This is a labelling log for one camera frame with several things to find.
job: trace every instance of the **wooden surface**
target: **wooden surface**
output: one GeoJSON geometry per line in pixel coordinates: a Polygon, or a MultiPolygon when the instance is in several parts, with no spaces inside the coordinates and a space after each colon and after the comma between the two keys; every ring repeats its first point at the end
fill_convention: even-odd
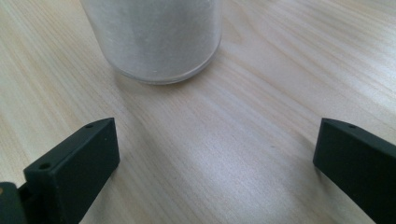
{"type": "Polygon", "coordinates": [[[0,181],[114,117],[121,163],[82,223],[372,223],[312,164],[320,119],[396,144],[396,1],[224,0],[200,75],[139,84],[78,0],[0,1],[0,181]]]}

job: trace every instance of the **black object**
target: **black object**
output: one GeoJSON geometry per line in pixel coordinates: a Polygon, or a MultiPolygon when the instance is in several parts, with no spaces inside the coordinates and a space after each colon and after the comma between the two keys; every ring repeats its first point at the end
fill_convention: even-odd
{"type": "Polygon", "coordinates": [[[119,163],[114,119],[82,127],[25,168],[19,189],[0,183],[0,223],[79,223],[119,163]]]}
{"type": "Polygon", "coordinates": [[[323,119],[314,164],[374,222],[396,223],[396,146],[355,125],[323,119]]]}

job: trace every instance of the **light wood tabletop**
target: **light wood tabletop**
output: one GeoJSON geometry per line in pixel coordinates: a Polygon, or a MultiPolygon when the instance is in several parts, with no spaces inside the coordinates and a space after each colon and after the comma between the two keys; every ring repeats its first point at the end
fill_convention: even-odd
{"type": "Polygon", "coordinates": [[[396,1],[223,0],[202,73],[140,84],[78,0],[0,1],[0,181],[115,118],[120,165],[82,223],[373,223],[312,163],[321,118],[396,144],[396,1]]]}

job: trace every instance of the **translucent container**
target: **translucent container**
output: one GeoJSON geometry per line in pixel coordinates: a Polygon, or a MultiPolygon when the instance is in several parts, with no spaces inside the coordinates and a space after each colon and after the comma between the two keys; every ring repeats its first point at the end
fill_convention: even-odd
{"type": "Polygon", "coordinates": [[[80,1],[109,63],[141,82],[192,77],[219,46],[220,0],[80,1]]]}

